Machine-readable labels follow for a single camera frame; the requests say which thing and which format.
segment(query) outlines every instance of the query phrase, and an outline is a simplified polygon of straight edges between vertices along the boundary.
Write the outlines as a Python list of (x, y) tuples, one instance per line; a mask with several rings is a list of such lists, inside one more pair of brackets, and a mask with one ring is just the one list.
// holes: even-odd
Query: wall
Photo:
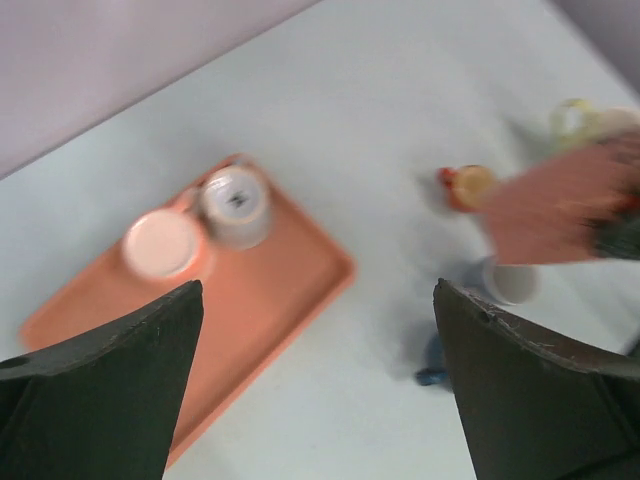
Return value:
[(554, 1), (640, 92), (640, 0)]
[(3, 0), (0, 178), (315, 1)]

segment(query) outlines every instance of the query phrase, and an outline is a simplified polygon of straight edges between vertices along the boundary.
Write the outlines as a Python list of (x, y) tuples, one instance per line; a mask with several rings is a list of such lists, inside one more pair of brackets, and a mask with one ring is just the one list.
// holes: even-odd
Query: cup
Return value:
[(449, 206), (460, 212), (477, 212), (483, 197), (498, 184), (493, 171), (481, 165), (441, 168), (438, 180), (447, 191)]
[(269, 189), (251, 167), (215, 172), (201, 189), (200, 206), (216, 241), (236, 250), (261, 243), (271, 227)]
[(206, 229), (189, 213), (195, 196), (187, 191), (166, 208), (136, 220), (122, 239), (127, 267), (153, 283), (179, 285), (205, 280), (214, 262)]
[[(575, 114), (573, 127), (569, 117)], [(640, 112), (633, 108), (612, 107), (597, 111), (588, 100), (571, 98), (551, 113), (551, 133), (559, 150), (586, 145), (589, 142), (620, 135), (640, 128)]]
[(500, 305), (531, 300), (539, 288), (538, 268), (533, 265), (496, 265), (488, 256), (469, 268), (463, 286)]

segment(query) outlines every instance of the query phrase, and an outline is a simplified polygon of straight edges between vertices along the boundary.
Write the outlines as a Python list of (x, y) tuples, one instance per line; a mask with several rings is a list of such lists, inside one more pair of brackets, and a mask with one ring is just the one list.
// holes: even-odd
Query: white table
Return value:
[[(412, 372), (438, 276), (487, 253), (425, 189), (440, 166), (509, 175), (548, 149), (564, 98), (629, 89), (540, 0), (325, 0), (0, 182), (0, 357), (38, 305), (225, 155), (257, 155), (359, 264), (328, 308), (167, 479), (472, 479), (453, 396)], [(543, 269), (516, 308), (619, 350), (636, 265)]]

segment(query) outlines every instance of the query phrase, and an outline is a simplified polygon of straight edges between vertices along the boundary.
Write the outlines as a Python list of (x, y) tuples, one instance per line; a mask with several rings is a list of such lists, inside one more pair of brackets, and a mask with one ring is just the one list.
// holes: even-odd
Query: white paper cup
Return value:
[(216, 241), (236, 250), (255, 247), (271, 227), (269, 191), (248, 167), (214, 173), (201, 191), (201, 207)]
[(465, 288), (501, 305), (518, 305), (538, 292), (539, 272), (532, 265), (496, 265), (491, 256), (474, 264), (464, 277)]

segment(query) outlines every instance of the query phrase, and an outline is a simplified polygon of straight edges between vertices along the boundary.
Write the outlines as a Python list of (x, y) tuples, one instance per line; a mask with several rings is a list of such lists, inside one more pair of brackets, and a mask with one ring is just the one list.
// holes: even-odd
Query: orange tray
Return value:
[[(269, 184), (274, 214), (269, 237), (242, 252), (219, 249), (205, 281), (204, 322), (167, 467), (355, 277), (351, 258)], [(163, 293), (129, 273), (118, 242), (33, 314), (20, 333), (30, 349), (44, 348)]]

